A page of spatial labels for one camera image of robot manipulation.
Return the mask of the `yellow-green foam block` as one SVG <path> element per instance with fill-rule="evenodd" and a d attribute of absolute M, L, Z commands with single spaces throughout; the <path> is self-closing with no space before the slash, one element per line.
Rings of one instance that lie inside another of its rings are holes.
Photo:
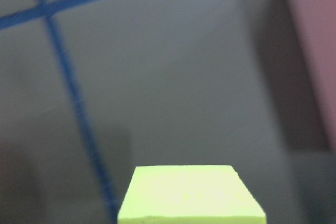
<path fill-rule="evenodd" d="M 118 223 L 267 223 L 229 165 L 137 166 Z"/>

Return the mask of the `pink plastic bin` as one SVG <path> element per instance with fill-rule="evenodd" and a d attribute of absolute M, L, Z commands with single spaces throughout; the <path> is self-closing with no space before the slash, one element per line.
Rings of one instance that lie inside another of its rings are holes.
<path fill-rule="evenodd" d="M 330 147 L 335 150 L 335 0 L 288 0 Z"/>

